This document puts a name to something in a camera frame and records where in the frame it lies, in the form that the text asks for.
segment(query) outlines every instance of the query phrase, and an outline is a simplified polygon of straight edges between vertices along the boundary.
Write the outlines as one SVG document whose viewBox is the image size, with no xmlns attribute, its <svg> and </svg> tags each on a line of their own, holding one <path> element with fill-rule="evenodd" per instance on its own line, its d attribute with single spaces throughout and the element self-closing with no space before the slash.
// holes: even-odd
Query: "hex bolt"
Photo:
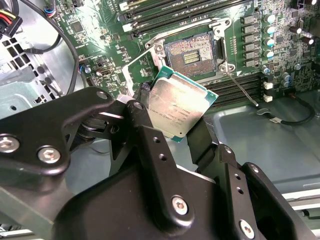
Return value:
<svg viewBox="0 0 320 240">
<path fill-rule="evenodd" d="M 17 150 L 20 143 L 12 136 L 0 136 L 0 153 L 9 154 Z"/>
<path fill-rule="evenodd" d="M 54 164 L 60 157 L 60 152 L 53 147 L 44 147 L 38 152 L 38 158 L 46 164 Z"/>
<path fill-rule="evenodd" d="M 255 238 L 255 232 L 252 229 L 252 227 L 249 225 L 249 223 L 247 223 L 245 220 L 240 220 L 239 226 L 240 226 L 242 232 L 244 233 L 244 235 L 246 235 L 246 237 L 248 239 Z"/>
<path fill-rule="evenodd" d="M 250 166 L 253 169 L 253 171 L 255 171 L 256 173 L 259 173 L 259 169 L 255 165 L 251 164 Z"/>
<path fill-rule="evenodd" d="M 172 205 L 174 210 L 180 214 L 180 215 L 186 215 L 188 212 L 188 205 L 187 203 L 178 196 L 175 196 L 174 198 L 172 198 Z"/>
</svg>

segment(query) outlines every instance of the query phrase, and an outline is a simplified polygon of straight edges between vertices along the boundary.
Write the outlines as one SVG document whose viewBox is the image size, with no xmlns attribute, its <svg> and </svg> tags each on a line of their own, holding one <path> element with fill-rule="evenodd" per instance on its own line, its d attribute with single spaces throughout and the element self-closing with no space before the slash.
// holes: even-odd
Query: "black dimm slot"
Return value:
<svg viewBox="0 0 320 240">
<path fill-rule="evenodd" d="M 253 99 L 260 99 L 262 92 L 261 78 L 262 74 L 256 73 L 249 76 L 238 77 L 235 80 Z M 206 86 L 206 88 L 219 95 L 211 107 L 221 107 L 248 100 L 232 80 L 210 84 Z"/>
<path fill-rule="evenodd" d="M 157 2 L 150 3 L 149 5 L 146 5 L 146 6 L 141 6 L 141 7 L 138 7 L 136 9 L 133 9 L 133 10 L 128 10 L 126 13 L 138 14 L 138 13 L 141 13 L 141 12 L 144 12 L 144 11 L 147 11 L 147 10 L 151 10 L 153 8 L 160 7 L 161 5 L 165 5 L 165 4 L 168 4 L 170 2 L 172 2 L 172 0 L 160 0 L 160 1 L 157 1 Z"/>
<path fill-rule="evenodd" d="M 258 99 L 259 96 L 251 96 L 253 99 Z M 214 107 L 222 107 L 222 106 L 226 106 L 229 104 L 236 104 L 236 103 L 241 103 L 244 101 L 247 101 L 248 99 L 246 98 L 246 96 L 240 97 L 240 98 L 235 98 L 235 99 L 231 99 L 231 100 L 227 100 L 227 101 L 223 101 L 223 102 L 214 102 L 213 105 L 211 106 L 211 108 Z"/>
<path fill-rule="evenodd" d="M 168 24 L 176 23 L 177 21 L 188 20 L 188 19 L 193 18 L 193 17 L 195 17 L 195 18 L 196 17 L 201 17 L 200 14 L 208 13 L 209 11 L 210 12 L 215 12 L 215 11 L 218 11 L 218 10 L 221 10 L 221 9 L 230 8 L 230 7 L 236 6 L 238 4 L 242 4 L 242 3 L 245 3 L 245 2 L 249 2 L 249 1 L 250 0 L 233 0 L 232 3 L 229 3 L 229 4 L 226 4 L 225 2 L 219 3 L 219 4 L 215 5 L 215 6 L 212 6 L 212 7 L 206 8 L 206 9 L 201 9 L 201 10 L 199 10 L 197 12 L 193 12 L 193 13 L 190 13 L 190 14 L 187 14 L 187 15 L 183 15 L 183 16 L 178 16 L 176 18 L 169 19 L 169 20 L 166 20 L 166 21 L 162 21 L 161 23 L 154 24 L 152 26 L 143 27 L 143 28 L 141 28 L 141 29 L 143 29 L 143 31 L 141 31 L 140 29 L 138 31 L 136 29 L 133 29 L 131 31 L 131 33 L 133 33 L 133 36 L 137 37 L 137 36 L 139 36 L 140 34 L 142 34 L 144 32 L 147 32 L 147 31 L 150 31 L 150 30 L 154 30 L 156 28 L 164 27 L 164 26 L 167 26 Z"/>
<path fill-rule="evenodd" d="M 258 87 L 258 84 L 248 84 L 248 85 L 241 85 L 241 87 L 244 88 L 244 90 L 251 90 L 251 89 L 256 89 Z M 233 94 L 233 93 L 239 93 L 241 91 L 241 89 L 239 89 L 237 86 L 233 87 L 232 89 L 225 89 L 224 91 L 217 91 L 216 89 L 210 89 L 213 92 L 215 92 L 216 94 L 219 95 L 219 97 L 224 96 L 224 95 L 228 95 L 228 94 Z"/>
<path fill-rule="evenodd" d="M 239 84 L 240 84 L 241 87 L 243 87 L 243 88 L 248 88 L 248 87 L 250 87 L 250 86 L 256 86 L 256 85 L 257 85 L 257 82 L 256 82 L 256 81 L 257 81 L 257 80 L 253 80 L 253 81 L 248 81 L 248 82 L 242 82 L 242 83 L 239 83 Z M 232 88 L 232 89 L 238 89 L 238 90 L 239 90 L 239 88 L 238 88 L 235 84 L 233 84 L 233 85 L 228 85 L 228 86 L 220 86 L 220 87 L 216 87 L 216 86 L 208 87 L 208 89 L 214 91 L 215 93 L 216 93 L 216 92 L 220 92 L 220 93 L 222 93 L 222 92 L 227 92 L 227 91 L 230 90 L 230 88 Z"/>
<path fill-rule="evenodd" d="M 136 20 L 135 20 L 135 23 L 140 24 L 140 23 L 143 23 L 143 22 L 145 22 L 145 21 L 149 21 L 149 20 L 154 19 L 154 18 L 159 18 L 159 17 L 162 17 L 162 16 L 167 15 L 167 14 L 172 14 L 172 13 L 177 12 L 177 11 L 185 10 L 185 9 L 188 9 L 188 8 L 193 7 L 193 6 L 195 6 L 195 5 L 203 4 L 203 3 L 206 3 L 206 2 L 214 2 L 214 1 L 212 1 L 212 0 L 198 0 L 198 1 L 194 1 L 194 2 L 188 2 L 188 3 L 182 4 L 182 5 L 178 5 L 178 6 L 176 6 L 176 7 L 172 7 L 172 8 L 167 9 L 167 10 L 163 10 L 163 11 L 161 11 L 161 12 L 157 12 L 157 13 L 155 13 L 155 14 L 152 15 L 152 16 L 141 17 L 141 18 L 139 18 L 139 19 L 136 19 Z"/>
</svg>

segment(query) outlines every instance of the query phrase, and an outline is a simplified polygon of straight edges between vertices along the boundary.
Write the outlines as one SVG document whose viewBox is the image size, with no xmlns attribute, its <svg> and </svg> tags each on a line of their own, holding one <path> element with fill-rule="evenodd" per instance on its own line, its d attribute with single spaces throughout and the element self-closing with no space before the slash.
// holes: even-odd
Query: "screw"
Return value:
<svg viewBox="0 0 320 240">
<path fill-rule="evenodd" d="M 101 99 L 108 99 L 108 95 L 103 91 L 97 91 L 96 94 Z"/>
<path fill-rule="evenodd" d="M 232 151 L 231 151 L 231 149 L 230 149 L 229 147 L 224 146 L 224 149 L 227 151 L 228 154 L 231 154 L 231 153 L 232 153 Z"/>
<path fill-rule="evenodd" d="M 12 136 L 0 137 L 0 153 L 12 153 L 17 150 L 19 146 L 19 141 Z"/>
<path fill-rule="evenodd" d="M 259 172 L 259 169 L 258 169 L 255 165 L 251 164 L 251 168 L 252 168 L 253 171 L 255 171 L 256 173 Z"/>
<path fill-rule="evenodd" d="M 143 109 L 142 105 L 141 105 L 139 102 L 137 102 L 137 101 L 135 101 L 135 102 L 133 103 L 133 105 L 134 105 L 137 109 L 140 109 L 140 110 Z"/>
<path fill-rule="evenodd" d="M 172 198 L 172 205 L 174 210 L 180 214 L 180 215 L 186 215 L 188 212 L 188 205 L 187 203 L 178 196 L 175 196 L 174 198 Z"/>
<path fill-rule="evenodd" d="M 86 74 L 90 74 L 91 73 L 91 68 L 87 66 L 86 68 L 84 68 L 84 72 Z"/>
<path fill-rule="evenodd" d="M 248 239 L 254 239 L 255 238 L 255 232 L 252 229 L 252 227 L 247 223 L 245 220 L 240 220 L 239 222 L 240 228 L 244 235 L 247 236 Z"/>
<path fill-rule="evenodd" d="M 164 49 L 164 48 L 162 47 L 162 45 L 157 45 L 157 46 L 155 47 L 155 50 L 156 50 L 157 52 L 161 52 L 163 49 Z"/>
<path fill-rule="evenodd" d="M 53 147 L 44 147 L 38 152 L 38 158 L 46 164 L 54 164 L 60 157 L 60 152 Z"/>
</svg>

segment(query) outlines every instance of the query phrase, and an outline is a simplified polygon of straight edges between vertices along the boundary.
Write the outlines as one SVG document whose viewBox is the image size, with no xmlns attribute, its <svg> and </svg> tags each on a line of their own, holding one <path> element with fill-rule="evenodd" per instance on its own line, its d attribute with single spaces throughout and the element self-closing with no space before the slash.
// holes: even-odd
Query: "green circuit board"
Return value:
<svg viewBox="0 0 320 240">
<path fill-rule="evenodd" d="M 58 0 L 57 3 L 55 20 L 77 49 L 83 79 L 113 97 L 128 93 L 122 67 L 139 57 L 146 50 L 146 43 L 158 34 L 183 26 L 187 30 L 162 38 L 166 50 L 163 61 L 174 70 L 174 66 L 185 70 L 187 77 L 204 86 L 229 80 L 219 73 L 221 58 L 227 58 L 227 63 L 235 66 L 232 70 L 235 78 L 260 73 L 266 66 L 274 76 L 274 90 L 279 95 L 285 89 L 281 85 L 283 73 L 291 75 L 289 87 L 294 86 L 297 91 L 319 85 L 311 69 L 319 54 L 318 39 L 314 38 L 312 45 L 301 41 L 303 36 L 312 37 L 308 33 L 310 19 L 318 14 L 319 3 L 299 9 L 292 8 L 291 0 Z M 275 21 L 266 22 L 267 15 L 275 16 Z M 210 23 L 188 28 L 206 19 L 224 18 L 231 21 L 224 30 L 224 45 L 220 39 L 214 39 Z M 303 32 L 293 34 L 290 26 L 297 26 L 299 21 L 303 21 Z M 275 27 L 275 32 L 266 33 L 268 27 Z M 265 44 L 267 38 L 275 41 L 273 47 Z M 204 41 L 208 39 L 212 47 L 210 56 L 204 54 L 209 46 Z M 190 51 L 182 51 L 178 58 L 174 55 L 196 44 Z M 226 55 L 221 53 L 224 46 Z M 274 56 L 266 57 L 268 51 Z M 201 61 L 203 68 L 195 71 L 192 64 L 199 66 Z M 135 91 L 141 83 L 153 81 L 159 69 L 147 53 L 131 64 L 128 71 Z"/>
</svg>

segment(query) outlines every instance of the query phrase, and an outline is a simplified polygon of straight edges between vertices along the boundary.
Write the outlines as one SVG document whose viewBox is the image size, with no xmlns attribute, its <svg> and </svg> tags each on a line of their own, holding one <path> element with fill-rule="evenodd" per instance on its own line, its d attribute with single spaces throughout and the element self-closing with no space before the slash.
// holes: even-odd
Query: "black metal bracket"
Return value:
<svg viewBox="0 0 320 240">
<path fill-rule="evenodd" d="M 97 215 L 107 218 L 110 209 L 121 209 L 125 201 L 121 199 L 118 203 L 114 198 L 128 196 L 132 187 L 135 193 L 126 201 L 130 205 L 134 198 L 136 208 L 124 209 L 134 221 L 139 221 L 137 216 L 143 212 L 141 224 L 134 225 L 139 231 L 147 226 L 148 239 L 153 234 L 160 238 L 165 235 L 195 239 L 200 233 L 228 240 L 282 240 L 288 236 L 293 240 L 315 239 L 261 169 L 252 163 L 241 166 L 236 162 L 234 152 L 219 143 L 212 122 L 205 117 L 187 134 L 187 139 L 192 161 L 207 179 L 177 168 L 164 135 L 153 128 L 144 105 L 136 100 L 128 103 L 113 100 L 96 87 L 0 120 L 0 138 L 3 136 L 15 142 L 0 144 L 0 185 L 9 186 L 7 190 L 22 188 L 40 195 L 46 195 L 61 182 L 72 151 L 95 138 L 111 140 L 114 176 L 71 200 L 81 205 L 81 211 L 74 209 L 73 204 L 66 205 L 65 214 L 60 214 L 62 217 L 56 222 L 60 226 L 56 233 L 62 236 L 65 232 L 59 231 L 66 219 L 72 222 L 68 226 L 75 219 L 82 226 L 82 218 L 88 220 Z M 53 153 L 51 157 L 49 152 L 46 161 L 40 153 L 48 147 L 58 155 Z M 106 193 L 115 194 L 113 200 Z M 143 203 L 140 198 L 145 198 L 146 193 L 147 203 Z M 96 209 L 97 199 L 105 212 Z M 106 205 L 107 199 L 112 204 Z M 157 228 L 150 224 L 149 210 Z M 119 216 L 117 209 L 110 212 L 113 217 Z M 97 231 L 94 224 L 84 227 L 90 228 L 92 239 L 105 239 L 104 229 Z M 87 239 L 86 234 L 80 235 L 77 240 Z"/>
</svg>

